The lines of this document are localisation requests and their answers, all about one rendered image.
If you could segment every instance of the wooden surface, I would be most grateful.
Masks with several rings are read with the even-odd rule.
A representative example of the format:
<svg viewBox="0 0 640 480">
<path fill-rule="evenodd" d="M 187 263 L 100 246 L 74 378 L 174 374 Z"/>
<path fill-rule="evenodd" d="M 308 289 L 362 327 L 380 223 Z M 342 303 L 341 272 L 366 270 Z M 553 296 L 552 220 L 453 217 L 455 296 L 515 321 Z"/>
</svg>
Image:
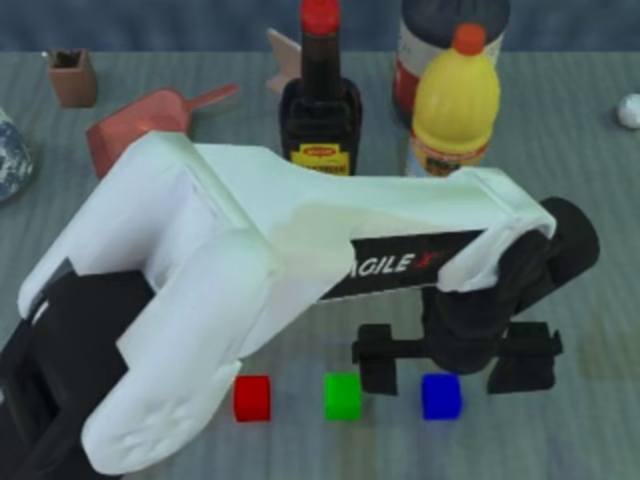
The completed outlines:
<svg viewBox="0 0 640 480">
<path fill-rule="evenodd" d="M 99 100 L 61 110 L 39 54 L 0 54 L 0 107 L 27 136 L 39 176 L 0 205 L 0 342 L 15 327 L 21 280 L 96 185 L 84 130 L 157 87 L 186 95 L 237 82 L 241 98 L 194 118 L 199 142 L 278 150 L 277 98 L 266 54 L 95 54 Z M 389 102 L 392 57 L 346 54 L 344 72 L 365 102 L 360 174 L 401 171 L 406 133 Z M 330 424 L 327 371 L 349 370 L 357 325 L 393 322 L 419 333 L 415 292 L 312 308 L 246 372 L 274 382 L 274 419 L 234 423 L 228 401 L 212 424 L 170 460 L 130 478 L 190 480 L 635 480 L 640 471 L 640 136 L 613 125 L 611 108 L 640 85 L 640 54 L 506 54 L 502 111 L 486 165 L 503 168 L 536 198 L 563 196 L 594 221 L 599 265 L 526 312 L 563 334 L 566 354 L 549 393 L 489 397 L 487 372 L 463 378 L 466 410 L 454 423 L 423 423 L 420 375 L 405 362 L 398 398 L 367 398 L 366 419 Z"/>
</svg>

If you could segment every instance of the dustpan handle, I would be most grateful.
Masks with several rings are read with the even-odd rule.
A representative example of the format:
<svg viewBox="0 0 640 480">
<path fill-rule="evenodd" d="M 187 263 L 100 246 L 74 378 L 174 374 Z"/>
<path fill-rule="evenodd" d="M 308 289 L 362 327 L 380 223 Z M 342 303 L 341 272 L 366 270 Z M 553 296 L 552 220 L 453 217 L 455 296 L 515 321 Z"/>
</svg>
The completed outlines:
<svg viewBox="0 0 640 480">
<path fill-rule="evenodd" d="M 224 100 L 231 95 L 235 95 L 238 92 L 238 86 L 235 84 L 225 85 L 224 87 L 216 88 L 215 90 L 211 90 L 210 92 L 203 93 L 196 98 L 192 98 L 191 100 L 187 100 L 187 109 L 189 111 L 195 110 L 197 108 L 204 107 L 206 105 L 211 105 L 212 103 L 219 102 Z"/>
</svg>

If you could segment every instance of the bottle label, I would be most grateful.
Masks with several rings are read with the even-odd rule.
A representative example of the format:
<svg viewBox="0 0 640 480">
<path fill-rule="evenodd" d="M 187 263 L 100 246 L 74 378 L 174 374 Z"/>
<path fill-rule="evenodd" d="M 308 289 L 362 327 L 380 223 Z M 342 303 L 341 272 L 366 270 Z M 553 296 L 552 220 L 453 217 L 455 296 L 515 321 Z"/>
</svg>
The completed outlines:
<svg viewBox="0 0 640 480">
<path fill-rule="evenodd" d="M 407 152 L 406 174 L 410 177 L 446 177 L 458 170 L 477 164 L 484 156 L 488 144 L 461 154 L 448 154 L 425 145 L 413 132 Z"/>
<path fill-rule="evenodd" d="M 333 143 L 303 143 L 300 149 L 291 152 L 291 162 L 333 175 L 349 175 L 349 152 L 343 152 L 340 145 Z"/>
<path fill-rule="evenodd" d="M 501 34 L 484 48 L 484 53 L 493 60 L 494 65 L 500 55 L 503 36 L 504 34 Z M 427 65 L 442 51 L 443 49 L 420 40 L 411 33 L 404 21 L 400 22 L 393 95 L 406 111 L 413 111 L 413 102 L 420 77 Z"/>
</svg>

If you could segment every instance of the cube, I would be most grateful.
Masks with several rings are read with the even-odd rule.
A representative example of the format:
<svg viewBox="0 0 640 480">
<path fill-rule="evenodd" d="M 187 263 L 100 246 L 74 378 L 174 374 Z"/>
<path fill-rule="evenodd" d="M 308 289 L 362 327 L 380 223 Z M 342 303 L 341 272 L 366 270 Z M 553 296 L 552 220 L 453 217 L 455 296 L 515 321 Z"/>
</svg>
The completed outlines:
<svg viewBox="0 0 640 480">
<path fill-rule="evenodd" d="M 233 412 L 236 421 L 271 420 L 271 382 L 267 375 L 238 375 L 233 388 Z"/>
<path fill-rule="evenodd" d="M 462 413 L 462 391 L 457 375 L 428 373 L 422 377 L 424 420 L 456 420 Z"/>
<path fill-rule="evenodd" d="M 362 387 L 357 373 L 324 377 L 324 413 L 329 421 L 354 421 L 362 416 Z"/>
</svg>

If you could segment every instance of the small brown box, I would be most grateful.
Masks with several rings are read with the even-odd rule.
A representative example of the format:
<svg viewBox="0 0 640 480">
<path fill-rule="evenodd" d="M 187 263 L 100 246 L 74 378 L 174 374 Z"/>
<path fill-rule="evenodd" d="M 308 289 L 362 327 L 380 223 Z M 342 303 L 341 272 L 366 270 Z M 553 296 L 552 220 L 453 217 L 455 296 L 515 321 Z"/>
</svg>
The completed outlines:
<svg viewBox="0 0 640 480">
<path fill-rule="evenodd" d="M 48 68 L 49 79 L 60 106 L 63 108 L 93 107 L 98 97 L 98 85 L 89 59 L 89 51 L 76 50 L 79 57 L 75 65 L 63 64 L 59 58 L 61 52 L 63 55 L 66 53 L 61 50 L 52 52 Z"/>
</svg>

